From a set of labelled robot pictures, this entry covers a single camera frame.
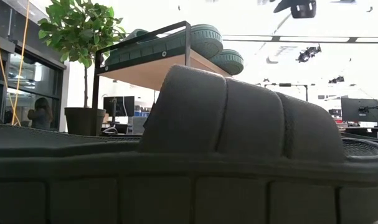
plant pot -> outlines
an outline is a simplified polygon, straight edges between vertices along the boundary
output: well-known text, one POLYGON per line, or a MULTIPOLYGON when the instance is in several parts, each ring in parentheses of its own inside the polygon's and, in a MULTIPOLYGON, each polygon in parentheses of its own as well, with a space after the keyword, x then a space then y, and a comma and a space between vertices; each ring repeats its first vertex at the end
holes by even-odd
POLYGON ((90 136, 92 123, 96 120, 96 136, 102 128, 106 110, 92 108, 64 108, 65 119, 69 134, 90 136))

ceiling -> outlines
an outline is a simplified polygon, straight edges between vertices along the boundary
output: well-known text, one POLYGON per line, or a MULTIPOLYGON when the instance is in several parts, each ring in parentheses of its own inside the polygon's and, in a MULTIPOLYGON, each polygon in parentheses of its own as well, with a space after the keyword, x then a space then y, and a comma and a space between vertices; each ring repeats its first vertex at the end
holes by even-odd
MULTIPOLYGON (((10 5, 20 14, 26 15, 27 13, 27 0, 2 0, 6 4, 10 5)), ((47 17, 45 12, 45 7, 42 4, 47 4, 50 0, 30 0, 29 6, 29 19, 37 22, 40 19, 47 17)))
MULTIPOLYGON (((17 0, 25 5, 27 0, 17 0)), ((314 19, 286 17, 290 10, 273 14, 278 1, 259 6, 255 0, 92 0, 113 6, 116 17, 124 17, 122 26, 127 32, 142 28, 155 30, 175 22, 187 20, 191 24, 212 24, 227 35, 271 35, 282 21, 275 35, 292 36, 374 36, 378 37, 378 0, 357 0, 350 3, 318 0, 314 19)), ((39 11, 45 12, 50 0, 31 0, 39 11)), ((371 80, 363 74, 378 76, 378 45, 321 44, 323 52, 308 63, 295 61, 301 50, 314 44, 263 43, 224 41, 224 47, 240 52, 245 70, 236 76, 250 83, 264 78, 276 82, 322 82, 336 75, 351 74, 354 82, 371 80), (274 63, 267 63, 269 58, 274 63)))

wooden shelf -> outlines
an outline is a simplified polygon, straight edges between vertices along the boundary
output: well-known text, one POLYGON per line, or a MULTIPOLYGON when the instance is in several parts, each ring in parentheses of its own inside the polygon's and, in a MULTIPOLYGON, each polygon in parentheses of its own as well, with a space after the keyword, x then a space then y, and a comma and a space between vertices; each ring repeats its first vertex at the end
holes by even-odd
MULTIPOLYGON (((184 54, 101 73, 99 76, 159 91, 166 74, 175 64, 184 65, 184 54)), ((231 77, 227 72, 193 50, 190 51, 190 66, 231 77)))

potted plant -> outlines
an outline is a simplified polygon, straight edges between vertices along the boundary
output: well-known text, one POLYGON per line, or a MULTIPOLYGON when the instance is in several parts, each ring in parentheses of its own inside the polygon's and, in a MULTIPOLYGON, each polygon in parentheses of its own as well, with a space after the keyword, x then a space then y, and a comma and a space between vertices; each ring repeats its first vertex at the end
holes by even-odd
POLYGON ((125 38, 125 31, 114 18, 112 7, 93 4, 91 0, 51 0, 46 8, 49 19, 38 21, 39 38, 62 54, 61 61, 79 61, 84 69, 83 108, 65 108, 70 134, 90 135, 93 119, 98 120, 99 132, 105 110, 88 107, 88 68, 92 66, 95 52, 125 38))

security camera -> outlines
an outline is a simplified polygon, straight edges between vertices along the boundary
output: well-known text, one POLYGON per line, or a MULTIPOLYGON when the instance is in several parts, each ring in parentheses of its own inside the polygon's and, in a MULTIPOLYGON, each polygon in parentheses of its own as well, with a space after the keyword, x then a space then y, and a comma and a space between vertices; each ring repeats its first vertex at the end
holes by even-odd
POLYGON ((314 18, 316 16, 316 0, 281 0, 274 13, 290 8, 294 19, 314 18))

